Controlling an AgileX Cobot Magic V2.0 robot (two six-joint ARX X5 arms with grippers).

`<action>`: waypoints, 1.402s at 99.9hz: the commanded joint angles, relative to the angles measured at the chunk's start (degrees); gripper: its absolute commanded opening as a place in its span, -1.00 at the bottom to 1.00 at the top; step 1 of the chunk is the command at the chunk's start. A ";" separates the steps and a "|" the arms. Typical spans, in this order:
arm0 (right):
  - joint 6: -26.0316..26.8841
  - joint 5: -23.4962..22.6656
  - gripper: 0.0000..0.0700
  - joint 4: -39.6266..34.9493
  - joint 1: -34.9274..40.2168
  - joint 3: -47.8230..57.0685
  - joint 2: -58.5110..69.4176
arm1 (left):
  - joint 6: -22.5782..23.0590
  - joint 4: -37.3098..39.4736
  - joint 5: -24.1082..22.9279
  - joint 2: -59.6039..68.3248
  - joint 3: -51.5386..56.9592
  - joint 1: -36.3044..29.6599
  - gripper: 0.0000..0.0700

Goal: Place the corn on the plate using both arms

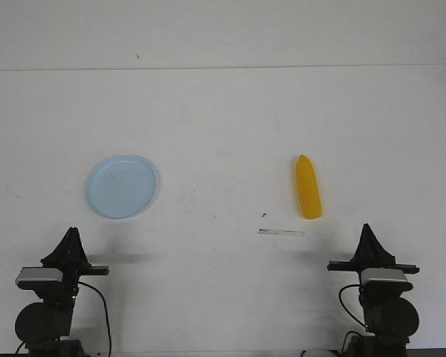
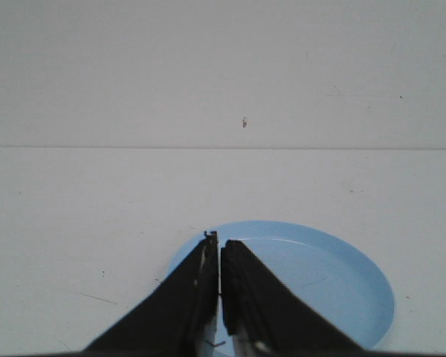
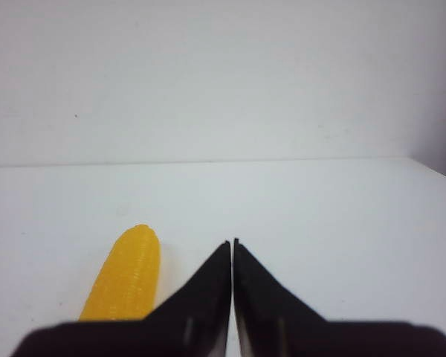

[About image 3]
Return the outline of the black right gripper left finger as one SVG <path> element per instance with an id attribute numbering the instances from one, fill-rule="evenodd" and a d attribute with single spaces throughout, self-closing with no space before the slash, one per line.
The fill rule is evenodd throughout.
<path id="1" fill-rule="evenodd" d="M 209 356 L 226 352 L 231 305 L 230 243 L 140 320 L 74 322 L 34 330 L 14 356 Z"/>

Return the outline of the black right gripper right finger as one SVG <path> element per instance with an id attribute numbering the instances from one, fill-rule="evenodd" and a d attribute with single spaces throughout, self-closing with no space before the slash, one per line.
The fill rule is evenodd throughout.
<path id="1" fill-rule="evenodd" d="M 325 319 L 238 240 L 233 301 L 243 356 L 446 356 L 446 335 L 433 327 Z"/>

